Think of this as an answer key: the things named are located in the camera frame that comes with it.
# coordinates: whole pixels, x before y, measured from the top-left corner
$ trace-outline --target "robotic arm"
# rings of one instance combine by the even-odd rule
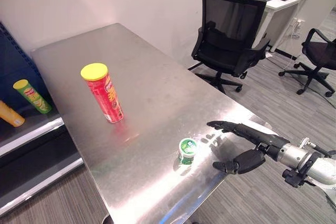
[[[285,182],[295,188],[304,183],[320,187],[336,210],[336,160],[331,158],[336,154],[335,151],[327,152],[311,143],[307,137],[297,147],[283,137],[266,134],[244,124],[211,121],[207,125],[224,133],[233,132],[256,145],[255,149],[241,153],[232,161],[214,162],[214,168],[228,174],[243,174],[262,165],[265,155],[268,155],[274,161],[290,168],[282,174]],[[304,150],[307,145],[317,152],[310,153]]]

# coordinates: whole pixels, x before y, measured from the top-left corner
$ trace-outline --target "orange container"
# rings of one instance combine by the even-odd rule
[[[16,113],[12,108],[8,107],[6,103],[0,100],[0,118],[10,123],[14,127],[19,127],[25,122],[25,119]]]
[[[120,121],[123,113],[107,66],[102,63],[88,64],[82,68],[80,75],[86,80],[106,119],[110,123]]]

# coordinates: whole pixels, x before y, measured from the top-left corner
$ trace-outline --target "office chair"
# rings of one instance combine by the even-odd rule
[[[317,33],[326,43],[311,41],[314,33]],[[283,76],[285,73],[295,73],[308,76],[308,80],[303,89],[299,89],[296,94],[304,93],[311,80],[315,79],[330,90],[325,93],[325,96],[331,97],[335,93],[335,89],[333,89],[325,81],[328,73],[319,71],[321,68],[336,70],[336,39],[334,41],[330,41],[320,30],[313,28],[309,31],[306,41],[302,43],[302,45],[302,53],[308,57],[308,59],[316,66],[316,68],[311,69],[305,64],[299,62],[298,64],[294,64],[294,68],[303,67],[304,70],[286,70],[279,72],[279,76]]]
[[[225,94],[222,85],[242,84],[221,79],[222,73],[244,79],[246,70],[265,58],[269,39],[264,37],[258,46],[254,42],[266,1],[262,0],[202,0],[202,27],[192,52],[194,60],[217,71],[215,77],[196,75]]]

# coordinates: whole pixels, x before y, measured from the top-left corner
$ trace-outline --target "metal shelf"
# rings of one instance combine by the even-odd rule
[[[53,182],[60,179],[61,177],[63,177],[64,175],[66,175],[67,173],[69,173],[70,171],[74,170],[75,168],[79,167],[82,164],[83,164],[83,159],[78,158],[74,162],[70,163],[68,166],[64,167],[63,169],[54,173],[53,175],[51,175],[47,179],[43,180],[42,182],[40,182],[36,186],[32,187],[30,190],[24,192],[23,194],[21,194],[20,196],[18,196],[14,200],[8,202],[3,207],[0,207],[0,216],[5,214],[6,212],[12,210],[13,208],[18,206],[19,204],[23,203],[24,201],[32,198],[33,195],[35,195],[36,193],[38,193],[39,191],[41,191],[45,187],[51,185]]]
[[[20,114],[25,117],[25,123],[20,127],[12,127],[4,121],[0,123],[0,157],[64,125],[55,106],[48,114],[40,114],[30,107]]]
[[[0,216],[81,164],[65,126],[4,156],[0,159]]]

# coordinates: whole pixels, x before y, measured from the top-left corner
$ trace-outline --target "chair armrest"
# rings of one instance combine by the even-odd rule
[[[255,66],[259,60],[265,59],[265,50],[270,39],[264,37],[255,48],[245,49],[238,59],[233,76],[239,77],[246,69]]]
[[[310,42],[310,40],[313,37],[314,33],[317,33],[325,42],[332,43],[319,29],[316,29],[316,28],[312,28],[309,31],[308,36],[306,38],[306,41],[304,43]]]
[[[197,38],[196,45],[194,47],[193,52],[191,53],[191,56],[193,57],[194,60],[197,60],[197,52],[198,52],[198,49],[199,49],[202,41],[203,41],[203,31],[202,31],[202,27],[200,27],[198,29],[198,38]]]

